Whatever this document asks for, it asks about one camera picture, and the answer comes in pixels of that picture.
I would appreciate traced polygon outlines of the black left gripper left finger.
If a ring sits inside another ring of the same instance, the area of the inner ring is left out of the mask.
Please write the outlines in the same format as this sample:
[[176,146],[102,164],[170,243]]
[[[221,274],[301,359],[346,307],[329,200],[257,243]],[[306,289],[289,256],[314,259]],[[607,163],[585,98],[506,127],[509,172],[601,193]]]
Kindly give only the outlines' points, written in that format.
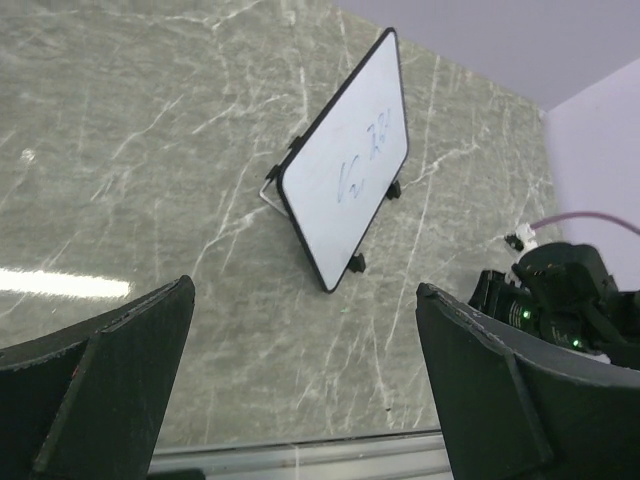
[[183,275],[2,349],[2,478],[146,478],[194,307]]

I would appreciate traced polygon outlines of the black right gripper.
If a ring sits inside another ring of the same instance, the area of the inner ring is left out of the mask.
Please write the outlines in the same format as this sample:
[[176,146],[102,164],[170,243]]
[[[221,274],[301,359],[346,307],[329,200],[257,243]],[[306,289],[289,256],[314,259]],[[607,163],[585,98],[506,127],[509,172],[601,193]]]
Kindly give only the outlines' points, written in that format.
[[558,347],[639,368],[639,293],[618,288],[592,245],[551,242],[523,251],[506,273],[484,270],[469,305]]

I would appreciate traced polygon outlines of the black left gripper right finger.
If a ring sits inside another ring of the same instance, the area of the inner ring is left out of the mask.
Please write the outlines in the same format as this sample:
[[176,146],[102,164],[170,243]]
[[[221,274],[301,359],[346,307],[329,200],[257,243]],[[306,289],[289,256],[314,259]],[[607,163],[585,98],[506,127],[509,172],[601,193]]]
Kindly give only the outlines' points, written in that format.
[[637,370],[546,343],[432,284],[416,296],[455,478],[638,478]]

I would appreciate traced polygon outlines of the small white whiteboard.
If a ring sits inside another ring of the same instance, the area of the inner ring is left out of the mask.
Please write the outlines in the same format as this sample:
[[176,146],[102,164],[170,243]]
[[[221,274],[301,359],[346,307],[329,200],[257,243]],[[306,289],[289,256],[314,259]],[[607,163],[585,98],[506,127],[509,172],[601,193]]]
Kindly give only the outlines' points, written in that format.
[[320,287],[332,293],[409,153],[394,28],[383,31],[302,137],[278,185]]

